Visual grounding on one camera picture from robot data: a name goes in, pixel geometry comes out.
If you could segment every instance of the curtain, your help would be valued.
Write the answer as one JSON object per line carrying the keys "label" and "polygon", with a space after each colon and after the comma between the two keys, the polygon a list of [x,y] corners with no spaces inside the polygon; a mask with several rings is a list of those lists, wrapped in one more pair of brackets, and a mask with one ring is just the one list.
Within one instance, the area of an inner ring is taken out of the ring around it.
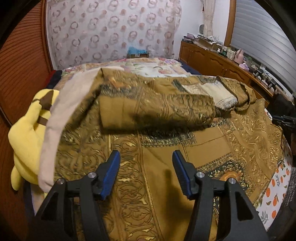
{"label": "curtain", "polygon": [[47,33],[58,69],[125,58],[130,46],[172,58],[180,0],[49,0]]}
{"label": "curtain", "polygon": [[213,35],[213,18],[216,0],[201,0],[204,5],[204,35]]}

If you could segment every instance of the blue gripper pad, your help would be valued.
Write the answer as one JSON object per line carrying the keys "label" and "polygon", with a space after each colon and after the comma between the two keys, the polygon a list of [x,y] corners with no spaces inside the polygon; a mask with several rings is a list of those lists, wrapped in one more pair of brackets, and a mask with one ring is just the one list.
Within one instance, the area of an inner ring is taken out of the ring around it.
{"label": "blue gripper pad", "polygon": [[189,199],[194,199],[199,186],[195,182],[196,168],[190,162],[186,162],[180,150],[173,152],[173,166],[180,183],[183,194]]}
{"label": "blue gripper pad", "polygon": [[108,165],[108,166],[107,165],[105,166],[105,167],[108,167],[108,169],[106,170],[106,174],[103,178],[102,191],[101,191],[101,199],[105,200],[106,197],[109,196],[111,193],[115,178],[116,178],[118,170],[119,170],[119,165],[120,165],[119,151],[117,151],[117,150],[112,151],[107,162],[102,163],[102,164]]}

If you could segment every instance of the white wall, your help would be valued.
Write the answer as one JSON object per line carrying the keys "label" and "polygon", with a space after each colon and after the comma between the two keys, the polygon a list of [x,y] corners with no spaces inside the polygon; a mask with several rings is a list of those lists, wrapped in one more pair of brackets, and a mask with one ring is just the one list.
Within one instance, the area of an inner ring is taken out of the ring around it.
{"label": "white wall", "polygon": [[[230,0],[216,0],[213,18],[213,36],[224,43],[228,25]],[[174,59],[179,58],[180,45],[187,33],[198,34],[204,23],[200,0],[181,0],[182,16],[174,39]]]}
{"label": "white wall", "polygon": [[213,36],[224,43],[228,17],[229,17],[230,0],[216,0],[214,19],[213,19]]}
{"label": "white wall", "polygon": [[182,16],[174,39],[174,59],[179,58],[183,36],[187,33],[198,34],[203,24],[202,2],[200,0],[181,0]]}

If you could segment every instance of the wooden door frame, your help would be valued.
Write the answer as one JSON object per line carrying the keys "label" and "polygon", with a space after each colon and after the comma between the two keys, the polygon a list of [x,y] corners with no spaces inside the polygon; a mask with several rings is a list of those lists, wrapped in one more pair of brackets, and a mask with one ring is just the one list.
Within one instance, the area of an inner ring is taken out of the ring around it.
{"label": "wooden door frame", "polygon": [[230,43],[232,39],[236,8],[237,8],[237,0],[230,0],[228,25],[227,25],[226,36],[224,40],[224,46],[227,46],[227,47],[230,47]]}

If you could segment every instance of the floral bedsheet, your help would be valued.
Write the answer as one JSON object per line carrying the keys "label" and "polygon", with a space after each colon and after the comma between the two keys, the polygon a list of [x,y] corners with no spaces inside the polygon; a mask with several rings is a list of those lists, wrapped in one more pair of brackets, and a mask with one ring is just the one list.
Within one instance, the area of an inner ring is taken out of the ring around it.
{"label": "floral bedsheet", "polygon": [[110,61],[105,63],[87,63],[70,67],[63,70],[62,78],[54,89],[61,90],[65,83],[77,72],[86,71],[98,67],[120,66],[125,71],[149,77],[186,77],[190,73],[186,72],[181,63],[174,59],[167,58],[129,58]]}

